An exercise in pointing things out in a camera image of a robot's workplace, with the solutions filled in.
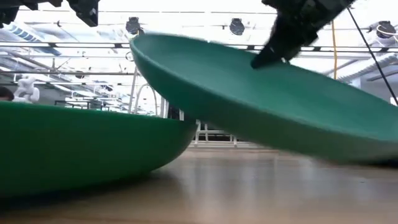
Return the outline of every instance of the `metal beam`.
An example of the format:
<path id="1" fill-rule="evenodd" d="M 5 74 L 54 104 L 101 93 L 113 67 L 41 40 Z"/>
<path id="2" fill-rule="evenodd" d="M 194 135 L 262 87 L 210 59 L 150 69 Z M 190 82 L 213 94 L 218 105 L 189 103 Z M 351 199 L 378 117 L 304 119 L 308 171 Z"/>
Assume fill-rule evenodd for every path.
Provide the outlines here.
<path id="1" fill-rule="evenodd" d="M 385 77 L 390 77 L 390 76 L 397 75 L 397 74 L 398 74 L 398 72 L 395 71 L 395 72 L 387 73 L 387 74 L 385 74 L 384 76 L 385 76 Z M 374 81 L 380 80 L 380 79 L 382 79 L 382 78 L 383 78 L 383 77 L 382 77 L 381 75 L 378 75 L 378 76 L 376 76 L 376 77 L 368 78 L 366 81 L 368 81 L 368 82 L 374 82 Z"/>
<path id="2" fill-rule="evenodd" d="M 344 63 L 344 64 L 338 66 L 336 69 L 339 70 L 339 69 L 341 69 L 341 68 L 345 68 L 345 67 L 347 67 L 348 65 L 354 64 L 355 62 L 358 62 L 358 60 L 357 60 L 357 59 L 354 59 L 354 60 L 351 60 L 351 61 L 349 61 L 349 62 L 346 62 L 346 63 Z M 328 70 L 328 71 L 326 71 L 326 72 L 323 72 L 323 74 L 326 75 L 326 76 L 330 76 L 330 75 L 333 74 L 334 71 L 335 71 L 335 69 L 332 68 L 332 69 L 330 69 L 330 70 Z"/>
<path id="3" fill-rule="evenodd" d="M 131 83 L 96 83 L 96 82 L 34 82 L 35 85 L 72 85 L 72 86 L 102 86 L 102 85 L 118 85 L 131 86 Z M 18 85 L 18 82 L 0 83 L 0 86 Z"/>
<path id="4" fill-rule="evenodd" d="M 34 26 L 34 25 L 42 25 L 42 24 L 48 24 L 48 25 L 55 25 L 57 24 L 57 22 L 25 22 L 25 24 L 30 25 L 30 26 Z M 80 26 L 81 23 L 79 22 L 65 22 L 63 21 L 62 24 L 66 24 L 66 25 L 75 25 L 75 26 Z M 111 23 L 100 23 L 98 24 L 98 27 L 101 26 L 125 26 L 126 22 L 111 22 Z M 229 24 L 210 24 L 210 25 L 197 25 L 197 24 L 185 24 L 185 25 L 181 25 L 181 28 L 205 28 L 205 27 L 219 27 L 219 28 L 223 28 L 223 27 L 228 27 Z M 254 29 L 254 30 L 269 30 L 271 31 L 272 26 L 256 26 L 256 27 L 247 27 L 246 29 Z M 331 31 L 331 27 L 324 27 L 322 28 L 320 31 Z M 358 31 L 356 27 L 348 27 L 348 28 L 336 28 L 335 31 Z M 363 30 L 364 32 L 368 31 L 369 28 L 368 27 L 363 27 L 361 28 L 361 30 Z"/>
<path id="5" fill-rule="evenodd" d="M 28 55 L 24 54 L 23 56 L 25 57 L 30 57 L 30 58 L 111 58 L 111 59 L 126 59 L 125 56 L 115 56 L 115 55 L 60 55 L 60 56 L 54 56 L 54 55 Z M 13 55 L 1 55 L 0 58 L 14 58 L 15 56 Z M 316 58 L 316 59 L 334 59 L 333 55 L 298 55 L 296 58 Z M 358 54 L 358 55 L 339 55 L 338 59 L 343 59 L 343 60 L 367 60 L 370 59 L 370 55 L 366 54 Z"/>
<path id="6" fill-rule="evenodd" d="M 241 50 L 258 51 L 263 45 L 225 44 Z M 49 47 L 67 49 L 130 49 L 128 43 L 73 43 L 73 42 L 0 42 L 0 47 Z M 368 54 L 367 47 L 337 47 L 338 53 L 364 53 Z M 334 52 L 332 46 L 301 47 L 301 52 Z M 398 47 L 371 47 L 374 53 L 398 53 Z"/>
<path id="7" fill-rule="evenodd" d="M 20 9 L 20 11 L 28 11 L 30 12 L 31 10 L 29 9 Z M 40 10 L 41 12 L 68 12 L 70 13 L 70 10 L 65 10 L 65 9 L 43 9 Z M 276 11 L 271 9 L 269 12 L 222 12 L 222 11 L 115 11 L 115 10 L 98 10 L 99 13 L 126 13 L 126 14 L 138 14 L 138 13 L 148 13 L 148 14 L 246 14 L 246 15 L 276 15 Z"/>
<path id="8" fill-rule="evenodd" d="M 8 54 L 10 54 L 12 56 L 15 56 L 17 58 L 21 58 L 21 59 L 23 59 L 23 60 L 25 60 L 27 62 L 30 62 L 30 63 L 32 63 L 34 65 L 40 66 L 40 67 L 45 68 L 47 70 L 50 70 L 50 71 L 54 70 L 54 68 L 52 68 L 52 67 L 49 67 L 49 66 L 47 66 L 47 65 L 45 65 L 43 63 L 37 62 L 37 61 L 35 61 L 35 60 L 33 60 L 33 59 L 29 58 L 29 57 L 23 56 L 23 55 L 21 55 L 21 54 L 19 54 L 17 52 L 13 52 L 11 50 L 4 49 L 4 48 L 0 48 L 0 51 L 7 52 Z"/>
<path id="9" fill-rule="evenodd" d="M 43 71 L 0 71 L 0 74 L 41 74 L 41 75 L 134 75 L 133 73 L 120 73 L 120 72 L 43 72 Z"/>

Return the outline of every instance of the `metal frame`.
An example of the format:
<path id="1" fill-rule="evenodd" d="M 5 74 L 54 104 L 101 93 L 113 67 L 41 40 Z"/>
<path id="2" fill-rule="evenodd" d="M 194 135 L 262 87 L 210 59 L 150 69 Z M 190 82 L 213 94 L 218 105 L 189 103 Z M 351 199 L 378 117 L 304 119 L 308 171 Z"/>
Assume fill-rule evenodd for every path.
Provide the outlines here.
<path id="1" fill-rule="evenodd" d="M 232 134 L 227 134 L 222 130 L 207 130 L 207 124 L 205 124 L 205 129 L 201 129 L 201 121 L 197 121 L 197 132 L 194 140 L 189 145 L 189 148 L 198 148 L 198 149 L 214 149 L 214 148 L 225 148 L 225 149 L 268 149 L 273 150 L 270 147 L 260 146 L 251 142 L 239 141 L 236 136 Z M 209 141 L 209 134 L 225 134 L 225 136 L 229 136 L 229 141 Z M 199 136 L 205 135 L 205 140 L 200 141 Z"/>
<path id="2" fill-rule="evenodd" d="M 45 71 L 0 71 L 0 74 L 41 74 L 41 75 L 134 75 L 128 72 L 45 72 Z"/>
<path id="3" fill-rule="evenodd" d="M 246 45 L 246 44 L 225 44 L 228 47 L 235 47 L 242 50 L 258 51 L 263 45 Z M 73 42 L 0 42 L 0 47 L 48 47 L 48 48 L 67 48 L 67 49 L 130 49 L 128 43 L 73 43 Z M 301 52 L 334 52 L 330 46 L 309 46 L 301 47 Z M 339 53 L 369 53 L 367 47 L 337 47 Z M 371 47 L 374 53 L 397 52 L 398 47 Z"/>
<path id="4" fill-rule="evenodd" d="M 136 98 L 136 104 L 134 105 L 134 114 L 137 114 L 137 112 L 138 112 L 138 101 L 139 101 L 139 97 L 140 97 L 140 95 L 141 95 L 141 91 L 142 91 L 142 89 L 144 88 L 144 87 L 146 87 L 146 86 L 148 86 L 149 88 L 151 88 L 151 90 L 152 90 L 152 92 L 153 92 L 153 94 L 154 94 L 154 99 L 155 99 L 155 115 L 156 116 L 158 116 L 158 115 L 160 115 L 160 114 L 162 114 L 162 112 L 160 113 L 160 114 L 158 114 L 158 112 L 157 112 L 157 98 L 156 98 L 156 92 L 155 92 L 155 90 L 148 84 L 148 83 L 146 83 L 146 84 L 143 84 L 141 87 L 140 87 L 140 89 L 138 90 L 138 93 L 137 93 L 137 98 Z"/>
<path id="5" fill-rule="evenodd" d="M 21 54 L 25 57 L 30 57 L 30 58 L 72 58 L 72 59 L 92 59 L 92 58 L 110 58 L 110 59 L 115 59 L 115 60 L 125 60 L 125 56 L 115 56 L 115 55 L 40 55 L 40 54 Z M 8 54 L 1 54 L 0 53 L 0 58 L 14 58 L 12 55 Z M 299 54 L 296 56 L 296 58 L 317 58 L 317 59 L 334 59 L 334 56 L 331 55 L 304 55 L 304 54 Z M 343 60 L 367 60 L 370 59 L 370 55 L 367 54 L 358 54 L 358 55 L 339 55 L 338 59 L 343 59 Z"/>
<path id="6" fill-rule="evenodd" d="M 85 106 L 83 105 L 77 105 L 74 103 L 85 103 Z M 63 105 L 70 105 L 72 108 L 75 107 L 80 107 L 81 110 L 90 110 L 90 109 L 101 109 L 101 111 L 104 111 L 103 109 L 106 108 L 107 110 L 105 111 L 110 111 L 111 107 L 110 106 L 102 106 L 102 105 L 91 105 L 89 101 L 66 101 L 66 100 L 55 100 L 54 101 L 54 106 L 59 106 L 59 104 Z"/>
<path id="7" fill-rule="evenodd" d="M 100 85 L 118 85 L 118 86 L 131 86 L 131 83 L 94 83 L 94 82 L 34 82 L 35 85 L 73 85 L 73 86 L 100 86 Z M 18 85 L 18 82 L 12 81 L 9 83 L 0 83 L 3 86 Z"/>

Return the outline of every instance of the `wooden floor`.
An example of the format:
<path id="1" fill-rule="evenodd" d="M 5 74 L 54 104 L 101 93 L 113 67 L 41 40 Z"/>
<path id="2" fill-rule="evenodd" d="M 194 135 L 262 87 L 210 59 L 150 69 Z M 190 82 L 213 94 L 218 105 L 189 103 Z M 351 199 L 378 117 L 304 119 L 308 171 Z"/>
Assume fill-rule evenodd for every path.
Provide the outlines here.
<path id="1" fill-rule="evenodd" d="M 20 203 L 0 223 L 395 224 L 398 171 L 190 150 L 139 182 Z"/>

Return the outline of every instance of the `ceiling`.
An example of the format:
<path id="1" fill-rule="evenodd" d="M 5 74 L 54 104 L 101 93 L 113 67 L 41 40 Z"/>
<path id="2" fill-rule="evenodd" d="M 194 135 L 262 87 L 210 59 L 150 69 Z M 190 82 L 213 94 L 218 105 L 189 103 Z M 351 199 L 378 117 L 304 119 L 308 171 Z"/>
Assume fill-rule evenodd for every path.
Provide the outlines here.
<path id="1" fill-rule="evenodd" d="M 386 7 L 385 4 L 375 0 L 358 0 L 354 4 L 353 14 L 364 32 L 369 25 L 381 20 L 390 20 L 393 25 L 398 24 L 398 18 L 395 16 L 395 5 L 398 3 L 389 1 L 388 4 L 389 7 Z M 23 30 L 41 42 L 127 43 L 131 36 L 125 30 L 125 25 L 128 18 L 132 16 L 139 17 L 139 22 L 146 32 L 186 35 L 224 44 L 262 45 L 269 38 L 275 19 L 275 10 L 263 5 L 260 0 L 236 2 L 227 0 L 101 0 L 98 27 L 90 28 L 74 15 L 66 1 L 60 8 L 54 8 L 51 4 L 45 3 L 39 6 L 38 11 L 30 11 L 23 7 L 16 21 L 5 26 L 1 31 L 3 35 L 0 35 L 0 38 L 1 41 L 26 42 L 25 34 L 21 33 Z M 242 36 L 233 35 L 229 31 L 228 25 L 232 18 L 242 19 L 246 27 Z M 363 46 L 361 36 L 347 12 L 343 12 L 336 18 L 335 27 L 338 46 Z M 314 45 L 333 45 L 331 26 L 324 27 L 318 36 L 319 39 Z M 372 39 L 373 36 L 372 33 L 366 34 L 367 39 Z M 120 75 L 90 75 L 84 78 L 84 82 L 108 82 L 113 87 L 112 92 L 103 91 L 101 86 L 96 90 L 94 90 L 95 86 L 90 88 L 83 86 L 83 88 L 91 94 L 118 95 L 123 98 L 124 104 L 128 102 L 133 76 L 124 74 L 132 74 L 135 70 L 134 62 L 126 59 L 129 49 L 61 48 L 53 49 L 51 52 L 44 52 L 43 49 L 38 48 L 13 48 L 12 50 L 59 71 L 120 73 Z M 371 59 L 368 54 L 363 53 L 338 55 L 344 58 L 338 59 L 338 67 L 352 61 L 350 58 L 361 58 L 359 63 L 347 66 L 343 72 L 345 74 L 357 71 L 361 66 L 360 63 L 366 63 L 366 60 Z M 7 53 L 0 51 L 0 60 L 8 56 Z M 327 73 L 334 67 L 333 53 L 303 53 L 293 59 L 292 64 L 319 73 Z M 74 75 L 52 78 L 62 78 L 68 82 L 82 82 Z M 139 87 L 145 83 L 142 77 L 137 78 L 135 95 Z M 155 102 L 152 91 L 144 88 L 142 95 L 142 98 L 146 100 L 139 102 L 141 108 L 153 113 Z"/>

